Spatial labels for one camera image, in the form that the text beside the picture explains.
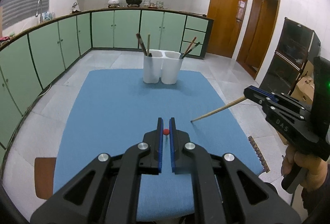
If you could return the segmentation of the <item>person's right hand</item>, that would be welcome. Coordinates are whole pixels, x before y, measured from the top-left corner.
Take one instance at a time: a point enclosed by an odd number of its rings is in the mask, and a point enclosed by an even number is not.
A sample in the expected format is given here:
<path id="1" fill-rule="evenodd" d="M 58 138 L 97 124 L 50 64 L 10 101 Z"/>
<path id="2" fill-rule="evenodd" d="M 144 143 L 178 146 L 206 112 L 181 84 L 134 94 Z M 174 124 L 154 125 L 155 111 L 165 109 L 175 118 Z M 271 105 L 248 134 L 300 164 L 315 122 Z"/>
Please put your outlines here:
<path id="1" fill-rule="evenodd" d="M 328 174 L 328 163 L 318 156 L 304 155 L 291 144 L 288 144 L 282 162 L 281 175 L 289 174 L 294 164 L 307 169 L 306 176 L 300 185 L 308 192 L 318 190 L 325 182 Z"/>

